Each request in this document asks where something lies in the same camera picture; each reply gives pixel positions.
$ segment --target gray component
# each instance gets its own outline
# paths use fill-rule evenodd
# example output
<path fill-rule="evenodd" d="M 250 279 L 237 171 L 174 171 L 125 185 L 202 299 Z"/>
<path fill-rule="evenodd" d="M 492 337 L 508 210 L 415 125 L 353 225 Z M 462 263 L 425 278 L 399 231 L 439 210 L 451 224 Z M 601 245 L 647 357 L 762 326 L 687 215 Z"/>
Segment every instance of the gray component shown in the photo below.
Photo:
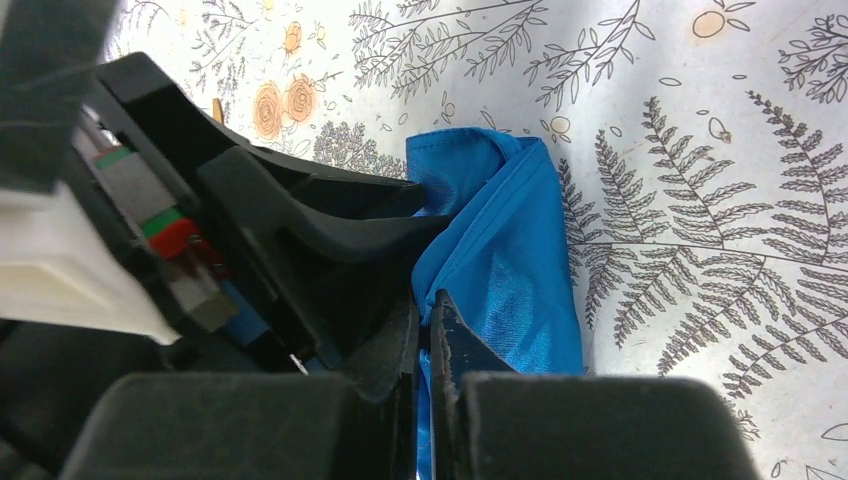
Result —
<path fill-rule="evenodd" d="M 183 311 L 204 330 L 213 332 L 238 314 L 238 307 L 221 292 L 206 266 L 191 254 L 187 260 L 185 264 L 168 264 L 168 286 Z"/>
<path fill-rule="evenodd" d="M 100 180 L 108 187 L 112 201 L 138 225 L 177 205 L 137 153 L 100 170 Z"/>
<path fill-rule="evenodd" d="M 80 128 L 74 129 L 74 133 L 71 135 L 71 145 L 86 162 L 91 161 L 101 152 L 101 149 L 97 148 L 97 145 L 92 141 L 91 136 Z"/>

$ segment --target blue fabric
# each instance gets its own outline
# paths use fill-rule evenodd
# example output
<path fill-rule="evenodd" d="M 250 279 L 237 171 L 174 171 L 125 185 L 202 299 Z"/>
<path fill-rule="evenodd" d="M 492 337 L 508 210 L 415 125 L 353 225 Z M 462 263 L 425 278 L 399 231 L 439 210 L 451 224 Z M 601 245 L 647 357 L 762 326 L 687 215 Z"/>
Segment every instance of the blue fabric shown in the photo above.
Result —
<path fill-rule="evenodd" d="M 524 373 L 582 374 L 559 180 L 538 138 L 478 128 L 407 140 L 409 179 L 424 185 L 424 215 L 455 214 L 412 272 L 422 324 L 436 291 Z M 420 353 L 418 472 L 431 477 L 430 356 Z"/>
<path fill-rule="evenodd" d="M 239 313 L 230 317 L 223 330 L 238 345 L 247 346 L 268 330 L 268 324 L 230 282 L 221 282 L 221 290 L 235 303 Z"/>

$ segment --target white patterned surface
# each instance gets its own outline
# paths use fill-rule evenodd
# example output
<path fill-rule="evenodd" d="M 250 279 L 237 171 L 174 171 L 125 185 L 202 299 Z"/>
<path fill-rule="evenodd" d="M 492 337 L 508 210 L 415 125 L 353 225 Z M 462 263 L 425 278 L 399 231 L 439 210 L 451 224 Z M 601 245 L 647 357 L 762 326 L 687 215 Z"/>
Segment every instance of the white patterned surface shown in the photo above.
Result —
<path fill-rule="evenodd" d="M 700 379 L 764 478 L 848 478 L 845 2 L 127 0 L 105 55 L 136 50 L 344 168 L 546 139 L 590 369 Z"/>

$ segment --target leaf print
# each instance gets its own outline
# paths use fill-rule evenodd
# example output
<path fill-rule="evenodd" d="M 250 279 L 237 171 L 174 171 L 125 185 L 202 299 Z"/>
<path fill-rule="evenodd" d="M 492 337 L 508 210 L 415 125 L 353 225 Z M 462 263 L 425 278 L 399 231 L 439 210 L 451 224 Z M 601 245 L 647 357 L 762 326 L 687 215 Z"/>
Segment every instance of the leaf print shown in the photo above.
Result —
<path fill-rule="evenodd" d="M 807 467 L 807 480 L 846 480 L 844 477 L 834 475 L 819 468 Z"/>
<path fill-rule="evenodd" d="M 258 20 L 248 21 L 241 8 L 233 2 L 207 0 L 208 8 L 201 18 L 204 28 L 195 33 L 192 50 L 200 57 L 193 60 L 189 71 L 197 76 L 197 87 L 206 85 L 211 73 L 217 79 L 217 97 L 230 101 L 247 70 L 245 34 Z"/>
<path fill-rule="evenodd" d="M 835 230 L 844 229 L 848 226 L 848 217 L 835 204 L 842 203 L 842 195 L 845 187 L 837 186 L 827 188 L 831 185 L 839 185 L 848 177 L 848 165 L 831 165 L 842 154 L 842 144 L 831 146 L 824 152 L 815 153 L 821 145 L 824 134 L 821 130 L 815 130 L 809 135 L 807 125 L 795 124 L 791 115 L 786 114 L 782 108 L 773 105 L 768 100 L 753 91 L 748 92 L 748 97 L 754 101 L 754 105 L 763 107 L 762 112 L 767 115 L 767 123 L 778 126 L 773 132 L 778 137 L 788 138 L 778 142 L 781 146 L 793 151 L 781 157 L 781 162 L 787 164 L 805 163 L 785 170 L 782 175 L 793 180 L 781 185 L 781 188 L 794 192 L 812 194 L 810 200 L 816 198 L 818 202 L 809 200 L 783 200 L 778 206 L 786 210 L 813 215 L 815 220 L 807 220 L 794 215 L 779 213 L 772 216 L 774 220 L 788 225 L 788 227 L 773 227 L 768 230 L 769 234 L 776 235 L 782 239 L 769 238 L 764 241 L 766 245 L 775 248 L 787 257 L 808 263 L 842 264 L 848 261 L 843 257 L 844 251 L 840 248 L 848 246 L 848 237 L 843 239 Z"/>
<path fill-rule="evenodd" d="M 816 18 L 807 31 L 809 42 L 791 40 L 791 49 L 778 50 L 777 63 L 786 75 L 783 83 L 790 91 L 806 85 L 805 95 L 819 103 L 841 103 L 848 91 L 848 27 L 835 15 L 827 15 Z"/>
<path fill-rule="evenodd" d="M 747 322 L 760 325 L 754 303 L 762 305 L 773 320 L 779 318 L 781 305 L 795 314 L 797 303 L 791 289 L 779 274 L 766 268 L 767 261 L 767 257 L 737 253 L 721 253 L 701 261 L 701 265 L 710 267 L 702 275 L 721 280 L 703 284 L 704 290 L 718 295 L 699 294 L 702 301 L 715 308 L 693 304 L 700 315 L 687 316 L 669 338 L 657 362 L 661 376 L 708 344 L 718 343 L 719 337 L 730 338 L 723 320 L 743 330 L 748 328 Z"/>
<path fill-rule="evenodd" d="M 802 268 L 801 273 L 812 280 L 822 280 L 835 275 L 808 268 Z M 840 277 L 846 276 L 837 275 L 836 279 L 843 282 L 848 280 Z M 828 295 L 830 298 L 835 298 L 841 302 L 845 302 L 845 298 L 848 298 L 848 291 L 812 280 L 799 279 L 798 284 L 805 289 Z M 779 324 L 766 326 L 766 332 L 775 340 L 775 343 L 757 335 L 751 336 L 751 340 L 762 353 L 756 354 L 744 344 L 740 345 L 740 351 L 748 359 L 748 362 L 740 362 L 736 357 L 730 356 L 732 366 L 740 373 L 724 374 L 724 378 L 731 381 L 724 383 L 729 396 L 739 399 L 746 398 L 747 395 L 753 393 L 750 387 L 759 386 L 761 380 L 772 378 L 768 368 L 775 371 L 785 370 L 776 356 L 778 353 L 799 364 L 807 364 L 811 358 L 819 362 L 828 362 L 837 358 L 848 359 L 848 349 L 846 349 L 843 339 L 840 338 L 848 339 L 848 326 L 846 325 L 848 310 L 837 306 L 828 299 L 817 297 L 804 290 L 797 290 L 795 293 L 800 300 L 797 311 L 808 325 L 793 319 L 789 315 L 782 314 L 780 318 L 788 330 L 779 327 Z M 817 310 L 824 312 L 831 318 L 828 319 L 817 313 Z"/>
<path fill-rule="evenodd" d="M 616 310 L 617 315 L 613 320 L 613 338 L 619 349 L 627 337 L 639 328 L 638 324 L 645 323 L 645 316 L 654 317 L 655 310 L 665 312 L 664 303 L 677 305 L 675 295 L 691 295 L 689 285 L 698 283 L 687 266 L 687 263 L 697 265 L 697 258 L 686 247 L 650 250 L 643 252 L 642 256 L 663 261 L 634 264 L 638 271 L 633 272 L 633 277 L 637 281 L 628 284 L 632 294 L 618 302 L 622 308 Z"/>
<path fill-rule="evenodd" d="M 577 190 L 568 162 L 564 158 L 559 159 L 557 173 L 562 185 L 562 205 L 565 212 L 565 232 L 568 243 L 580 244 L 598 238 L 603 231 L 596 229 L 586 232 L 586 228 L 601 217 L 599 213 L 592 213 L 595 202 L 583 202 L 583 192 Z"/>
<path fill-rule="evenodd" d="M 766 203 L 749 203 L 713 211 L 711 207 L 717 207 L 734 195 L 756 188 L 756 186 L 750 183 L 736 183 L 701 193 L 701 190 L 706 187 L 710 180 L 716 178 L 734 162 L 732 160 L 716 161 L 709 156 L 712 148 L 706 145 L 695 147 L 684 156 L 683 154 L 693 137 L 685 135 L 672 143 L 677 128 L 673 126 L 666 128 L 666 116 L 662 115 L 659 100 L 656 97 L 651 97 L 644 105 L 648 107 L 648 110 L 643 113 L 646 120 L 642 122 L 642 126 L 649 132 L 645 139 L 657 144 L 648 153 L 661 155 L 662 159 L 654 165 L 673 172 L 657 178 L 661 182 L 680 186 L 679 188 L 663 190 L 663 192 L 675 200 L 690 202 L 689 205 L 672 205 L 670 207 L 673 212 L 678 214 L 672 217 L 677 224 L 676 227 L 672 227 L 672 231 L 680 239 L 701 246 L 724 247 L 726 238 L 722 231 L 723 227 L 748 215 L 755 215 L 774 208 Z M 700 170 L 693 171 L 692 169 L 698 165 L 698 162 L 706 162 L 707 165 Z M 753 235 L 755 233 L 759 233 L 759 231 L 734 230 L 732 231 L 732 238 L 743 238 L 746 234 Z"/>
<path fill-rule="evenodd" d="M 624 47 L 631 31 L 635 28 L 646 39 L 656 39 L 647 25 L 636 21 L 640 4 L 641 0 L 635 0 L 621 17 L 599 22 L 599 26 L 612 27 L 603 39 L 594 28 L 588 30 L 588 35 L 584 28 L 577 36 L 576 48 L 568 49 L 553 43 L 545 45 L 543 58 L 531 61 L 530 66 L 524 70 L 524 75 L 530 77 L 528 85 L 533 85 L 540 73 L 546 74 L 546 79 L 550 81 L 549 84 L 542 85 L 542 94 L 536 101 L 548 106 L 551 101 L 556 100 L 556 110 L 559 111 L 562 109 L 566 90 L 570 92 L 571 103 L 576 103 L 581 83 L 589 83 L 591 79 L 592 85 L 595 85 L 603 77 L 607 80 L 612 78 L 614 60 L 619 52 L 633 63 L 633 53 Z"/>
<path fill-rule="evenodd" d="M 625 285 L 622 273 L 630 273 L 630 266 L 622 260 L 636 260 L 636 253 L 627 248 L 610 245 L 591 245 L 583 250 L 586 267 L 589 269 L 589 289 L 586 293 L 586 325 L 593 329 L 601 301 L 610 292 Z"/>
<path fill-rule="evenodd" d="M 608 206 L 604 212 L 610 217 L 602 220 L 608 227 L 603 233 L 618 241 L 642 243 L 668 229 L 668 222 L 655 221 L 665 214 L 649 208 L 656 193 L 642 195 L 642 179 L 634 180 L 636 170 L 627 170 L 624 160 L 607 142 L 603 129 L 595 138 L 598 172 Z"/>
<path fill-rule="evenodd" d="M 408 101 L 437 83 L 449 64 L 463 59 L 470 65 L 465 76 L 482 81 L 507 60 L 515 65 L 520 49 L 531 51 L 529 28 L 545 25 L 539 18 L 547 10 L 539 5 L 541 1 L 493 2 L 434 14 L 427 10 L 435 8 L 437 1 L 411 0 L 398 6 L 409 18 L 399 23 L 388 19 L 389 12 L 384 12 L 379 2 L 363 2 L 349 17 L 350 26 L 357 31 L 353 39 L 358 72 L 355 85 L 391 86 L 392 98 Z M 503 20 L 480 25 L 494 14 Z"/>
<path fill-rule="evenodd" d="M 347 122 L 336 126 L 328 121 L 321 127 L 313 151 L 315 161 L 326 165 L 385 177 L 406 177 L 405 162 L 378 153 L 377 142 L 365 137 L 365 124 L 361 122 L 351 128 Z"/>
<path fill-rule="evenodd" d="M 840 423 L 828 428 L 822 433 L 821 438 L 836 442 L 848 442 L 848 423 Z"/>

